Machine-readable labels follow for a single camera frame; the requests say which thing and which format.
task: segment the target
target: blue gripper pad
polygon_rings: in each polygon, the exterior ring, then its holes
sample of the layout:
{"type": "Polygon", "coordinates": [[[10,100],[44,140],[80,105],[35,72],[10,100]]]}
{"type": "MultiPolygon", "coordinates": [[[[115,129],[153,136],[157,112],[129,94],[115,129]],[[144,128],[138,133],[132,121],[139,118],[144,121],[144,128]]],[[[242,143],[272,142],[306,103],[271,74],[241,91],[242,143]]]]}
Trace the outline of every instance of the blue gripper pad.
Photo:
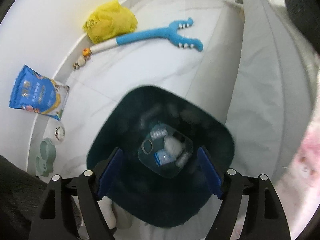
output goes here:
{"type": "Polygon", "coordinates": [[[221,190],[222,179],[220,175],[216,171],[215,167],[213,166],[208,155],[202,147],[199,147],[197,155],[198,163],[207,179],[211,193],[221,199],[223,192],[221,190]]]}
{"type": "Polygon", "coordinates": [[[123,157],[124,156],[122,150],[117,149],[116,152],[111,154],[107,160],[98,163],[95,167],[96,170],[97,168],[99,169],[100,165],[105,166],[105,170],[101,173],[97,181],[97,197],[99,200],[101,200],[104,196],[107,195],[114,178],[116,177],[118,171],[121,168],[123,157]]]}

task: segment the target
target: blue snack bag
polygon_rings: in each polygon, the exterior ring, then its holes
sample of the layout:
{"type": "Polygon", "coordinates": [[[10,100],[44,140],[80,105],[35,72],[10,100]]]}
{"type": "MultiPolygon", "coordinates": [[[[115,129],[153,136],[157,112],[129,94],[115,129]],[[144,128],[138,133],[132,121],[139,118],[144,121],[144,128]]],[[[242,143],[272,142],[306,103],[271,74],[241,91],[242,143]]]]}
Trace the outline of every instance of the blue snack bag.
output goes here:
{"type": "Polygon", "coordinates": [[[69,89],[24,65],[14,82],[9,107],[45,114],[60,121],[69,89]]]}

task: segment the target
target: white wall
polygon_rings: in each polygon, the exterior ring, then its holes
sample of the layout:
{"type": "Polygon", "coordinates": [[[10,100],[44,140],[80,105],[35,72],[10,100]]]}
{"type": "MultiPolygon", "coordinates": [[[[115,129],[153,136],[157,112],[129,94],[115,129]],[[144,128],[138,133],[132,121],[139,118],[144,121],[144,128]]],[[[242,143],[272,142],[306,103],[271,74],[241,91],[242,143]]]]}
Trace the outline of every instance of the white wall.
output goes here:
{"type": "Polygon", "coordinates": [[[24,64],[52,77],[90,12],[107,1],[16,0],[0,24],[0,154],[19,168],[26,170],[35,114],[8,107],[14,79],[24,64]]]}

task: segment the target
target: yellow bag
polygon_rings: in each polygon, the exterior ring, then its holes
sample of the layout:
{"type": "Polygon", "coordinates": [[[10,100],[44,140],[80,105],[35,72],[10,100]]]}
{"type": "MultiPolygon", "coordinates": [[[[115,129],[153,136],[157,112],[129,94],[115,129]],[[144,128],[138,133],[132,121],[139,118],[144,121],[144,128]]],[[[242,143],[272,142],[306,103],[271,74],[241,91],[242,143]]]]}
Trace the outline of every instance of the yellow bag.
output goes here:
{"type": "Polygon", "coordinates": [[[137,19],[126,7],[122,7],[118,0],[100,5],[87,19],[83,29],[93,43],[111,39],[121,34],[134,32],[137,19]]]}

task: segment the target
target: silver screw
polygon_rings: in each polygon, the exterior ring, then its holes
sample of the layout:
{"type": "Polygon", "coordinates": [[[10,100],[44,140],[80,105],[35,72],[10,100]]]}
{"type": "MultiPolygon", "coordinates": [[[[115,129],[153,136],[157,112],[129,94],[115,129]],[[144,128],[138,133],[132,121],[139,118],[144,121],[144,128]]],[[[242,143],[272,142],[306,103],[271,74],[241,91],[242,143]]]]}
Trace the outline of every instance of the silver screw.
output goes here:
{"type": "Polygon", "coordinates": [[[266,174],[261,174],[260,175],[260,179],[262,179],[262,180],[268,180],[268,176],[266,175],[266,174]]]}
{"type": "Polygon", "coordinates": [[[93,171],[91,171],[91,170],[86,170],[86,171],[84,172],[84,175],[85,175],[86,177],[90,177],[92,174],[93,174],[93,171]]]}
{"type": "Polygon", "coordinates": [[[59,180],[60,179],[60,176],[59,175],[54,175],[53,177],[52,177],[52,180],[53,181],[57,181],[57,180],[59,180]]]}
{"type": "Polygon", "coordinates": [[[235,175],[235,174],[236,174],[236,171],[235,171],[234,169],[229,169],[229,170],[227,170],[227,173],[228,173],[229,175],[235,175]]]}

